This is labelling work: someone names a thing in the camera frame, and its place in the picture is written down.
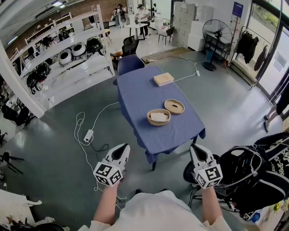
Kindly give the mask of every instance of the green floor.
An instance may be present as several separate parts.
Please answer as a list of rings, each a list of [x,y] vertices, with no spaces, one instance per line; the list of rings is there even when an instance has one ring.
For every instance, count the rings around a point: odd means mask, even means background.
[[[197,52],[183,56],[194,60],[203,57]],[[149,65],[158,66],[175,79],[195,72],[191,62],[177,58],[166,58]],[[270,104],[258,88],[249,91],[249,85],[232,70],[227,74],[225,69],[218,67],[215,72],[210,72],[201,63],[197,68],[200,77],[195,75],[176,82],[205,124],[206,138],[198,139],[197,143],[221,155],[234,145],[250,145],[267,135],[262,122]],[[34,207],[38,218],[54,217],[59,224],[69,226],[71,230],[90,224],[101,192],[93,190],[95,178],[84,152],[74,139],[76,115],[85,112],[85,121],[79,132],[84,138],[97,114],[106,105],[117,102],[117,87],[112,84],[113,80],[108,79],[58,104],[40,120],[33,120],[2,148],[2,152],[10,150],[13,156],[25,158],[23,163],[14,162],[24,172],[23,176],[6,171],[7,186],[10,192],[43,202]],[[280,132],[281,125],[281,119],[275,119],[269,134]],[[138,146],[133,129],[116,104],[100,115],[94,128],[93,146],[98,149],[105,143],[111,148],[121,143],[131,146],[126,166],[128,174],[119,186],[119,196],[126,196],[129,200],[137,188],[147,193],[167,188],[188,203],[189,184],[182,174],[190,160],[190,142],[170,155],[159,155],[157,168],[152,172],[145,150]],[[90,146],[85,150],[89,162],[95,167],[95,152]],[[100,152],[98,156],[102,158],[105,154]],[[192,211],[201,219],[199,201],[193,202]],[[224,217],[232,230],[242,230],[230,213],[224,211]]]

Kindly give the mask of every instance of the blue sign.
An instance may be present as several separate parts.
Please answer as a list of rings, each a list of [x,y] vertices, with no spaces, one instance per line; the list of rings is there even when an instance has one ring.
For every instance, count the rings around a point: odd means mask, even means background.
[[[238,16],[239,18],[242,17],[242,12],[243,12],[244,6],[238,2],[234,2],[234,7],[233,7],[233,14]]]

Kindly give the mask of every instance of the blue bucket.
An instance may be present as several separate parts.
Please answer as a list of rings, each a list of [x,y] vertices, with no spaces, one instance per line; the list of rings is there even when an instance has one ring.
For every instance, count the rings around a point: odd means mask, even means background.
[[[212,50],[207,50],[207,53],[206,53],[206,60],[207,60],[207,62],[211,62],[213,53],[214,53],[214,52],[213,52]]]

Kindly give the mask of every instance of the fan base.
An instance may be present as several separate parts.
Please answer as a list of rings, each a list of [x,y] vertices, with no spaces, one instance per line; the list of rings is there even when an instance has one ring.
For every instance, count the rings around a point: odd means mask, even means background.
[[[210,64],[209,62],[204,62],[203,67],[205,67],[209,71],[215,71],[217,69],[215,65]]]

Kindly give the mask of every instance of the brick wall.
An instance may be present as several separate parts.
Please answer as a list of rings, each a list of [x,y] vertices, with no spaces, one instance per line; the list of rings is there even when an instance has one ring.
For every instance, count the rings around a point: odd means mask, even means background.
[[[15,52],[16,47],[18,48],[18,50],[21,50],[23,47],[26,46],[26,42],[24,38],[29,38],[34,33],[35,27],[37,27],[37,25],[41,25],[40,29],[42,29],[44,28],[45,24],[50,24],[52,23],[52,20],[60,19],[64,15],[68,14],[69,12],[71,12],[72,17],[75,17],[77,15],[84,14],[86,12],[91,11],[91,6],[94,5],[94,7],[96,8],[97,4],[100,4],[103,21],[107,22],[107,21],[110,21],[112,12],[117,7],[118,4],[122,4],[123,6],[126,6],[126,0],[86,0],[83,2],[73,4],[71,6],[65,7],[61,9],[59,13],[53,13],[49,15],[48,17],[46,17],[45,19],[34,24],[29,29],[27,29],[6,49],[7,56],[10,58]],[[85,18],[82,21],[83,21],[84,27],[89,23],[88,18]]]

